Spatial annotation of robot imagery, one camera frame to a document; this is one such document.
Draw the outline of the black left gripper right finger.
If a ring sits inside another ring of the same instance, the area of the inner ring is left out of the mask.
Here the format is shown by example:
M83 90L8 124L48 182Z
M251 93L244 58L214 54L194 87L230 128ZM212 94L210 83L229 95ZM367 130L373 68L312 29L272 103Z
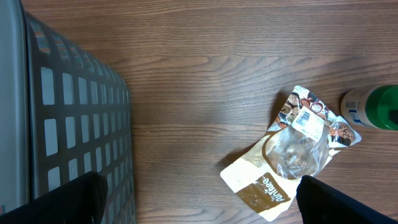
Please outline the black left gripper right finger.
M296 199L304 224L397 224L309 175L302 177Z

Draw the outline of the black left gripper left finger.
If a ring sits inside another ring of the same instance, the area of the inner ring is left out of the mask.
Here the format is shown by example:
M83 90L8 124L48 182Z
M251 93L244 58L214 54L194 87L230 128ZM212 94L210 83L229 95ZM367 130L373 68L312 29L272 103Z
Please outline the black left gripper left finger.
M1 215L1 223L101 223L107 194L106 178L90 171Z

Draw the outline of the brown white snack bag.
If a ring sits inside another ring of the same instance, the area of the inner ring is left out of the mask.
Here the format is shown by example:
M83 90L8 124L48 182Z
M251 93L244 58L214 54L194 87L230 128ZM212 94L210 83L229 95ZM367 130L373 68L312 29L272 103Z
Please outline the brown white snack bag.
M303 176L315 177L361 136L310 90L296 86L265 135L220 173L228 187L271 222L289 209Z

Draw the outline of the green lidded jar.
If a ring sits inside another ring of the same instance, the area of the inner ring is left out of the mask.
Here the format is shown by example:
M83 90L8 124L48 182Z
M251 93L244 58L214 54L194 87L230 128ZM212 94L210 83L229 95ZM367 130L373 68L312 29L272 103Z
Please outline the green lidded jar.
M397 130L397 85L372 85L348 91L340 111L351 124Z

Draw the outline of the grey plastic basket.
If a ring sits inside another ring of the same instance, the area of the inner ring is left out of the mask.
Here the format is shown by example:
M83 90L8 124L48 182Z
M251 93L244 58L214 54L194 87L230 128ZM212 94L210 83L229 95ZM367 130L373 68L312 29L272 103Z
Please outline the grey plastic basket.
M1 215L93 171L101 223L135 223L131 97L106 64L1 2Z

